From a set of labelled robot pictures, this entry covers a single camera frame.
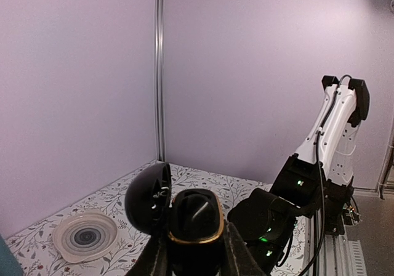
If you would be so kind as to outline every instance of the purple backdrop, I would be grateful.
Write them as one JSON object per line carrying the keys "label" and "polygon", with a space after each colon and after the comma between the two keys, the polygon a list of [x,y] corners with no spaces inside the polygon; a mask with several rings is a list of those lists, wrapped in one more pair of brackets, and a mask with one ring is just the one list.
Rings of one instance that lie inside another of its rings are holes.
{"label": "purple backdrop", "polygon": [[0,233],[155,158],[155,0],[0,0]]}
{"label": "purple backdrop", "polygon": [[374,188],[393,118],[391,0],[165,0],[171,162],[271,182],[309,132],[323,75],[367,81],[355,185]]}

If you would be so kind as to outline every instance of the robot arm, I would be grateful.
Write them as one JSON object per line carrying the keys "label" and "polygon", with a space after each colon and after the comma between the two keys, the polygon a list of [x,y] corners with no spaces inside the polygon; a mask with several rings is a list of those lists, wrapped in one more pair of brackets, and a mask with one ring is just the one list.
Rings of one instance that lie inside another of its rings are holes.
{"label": "robot arm", "polygon": [[319,166],[328,186],[351,187],[355,137],[361,120],[368,115],[369,92],[364,80],[352,78],[348,84],[340,84],[336,77],[324,76],[323,87],[323,106],[311,131],[289,157],[270,190],[295,205],[296,216],[311,218],[321,207]]}
{"label": "robot arm", "polygon": [[325,223],[321,231],[332,235],[344,232],[343,207],[354,190],[355,136],[368,115],[369,92],[360,79],[350,78],[348,84],[342,84],[334,76],[324,76],[322,83],[325,95],[319,115],[301,146],[287,159],[270,192],[254,190],[228,215],[267,274],[284,255],[295,217],[311,218],[323,201]]}

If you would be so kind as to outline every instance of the open black ball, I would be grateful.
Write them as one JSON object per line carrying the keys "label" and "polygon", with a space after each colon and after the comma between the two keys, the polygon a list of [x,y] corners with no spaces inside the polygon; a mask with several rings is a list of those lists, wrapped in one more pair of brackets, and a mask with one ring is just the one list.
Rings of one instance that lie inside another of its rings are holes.
{"label": "open black ball", "polygon": [[171,202],[171,169],[157,163],[141,171],[129,185],[124,199],[126,216],[139,231],[154,235],[166,224]]}

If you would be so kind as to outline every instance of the table surface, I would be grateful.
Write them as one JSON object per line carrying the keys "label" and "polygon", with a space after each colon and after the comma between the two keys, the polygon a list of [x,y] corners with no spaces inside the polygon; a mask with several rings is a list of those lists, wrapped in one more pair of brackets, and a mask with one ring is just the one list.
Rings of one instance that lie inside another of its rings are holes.
{"label": "table surface", "polygon": [[[22,265],[26,276],[123,276],[136,262],[149,236],[139,232],[128,222],[124,212],[124,195],[133,178],[148,163],[125,177],[85,197],[81,201],[43,219],[29,228],[11,236],[7,244]],[[270,184],[224,176],[171,164],[172,194],[191,188],[204,188],[220,198],[227,216],[232,207],[247,198],[256,187],[269,190]],[[64,219],[81,214],[85,210],[99,209],[111,217],[118,226],[119,234],[113,250],[104,257],[80,264],[69,264],[55,249],[52,232]],[[305,218],[299,218],[294,230],[290,256],[284,266],[275,268],[272,276],[295,276],[302,268],[305,249]]]}

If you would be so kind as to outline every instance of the white plate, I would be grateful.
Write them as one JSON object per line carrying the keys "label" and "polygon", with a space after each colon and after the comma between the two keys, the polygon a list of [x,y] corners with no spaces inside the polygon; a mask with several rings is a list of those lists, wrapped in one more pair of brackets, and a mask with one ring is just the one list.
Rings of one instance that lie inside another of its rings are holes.
{"label": "white plate", "polygon": [[76,264],[109,253],[117,236],[118,228],[110,217],[100,211],[86,211],[62,221],[52,240],[64,260]]}

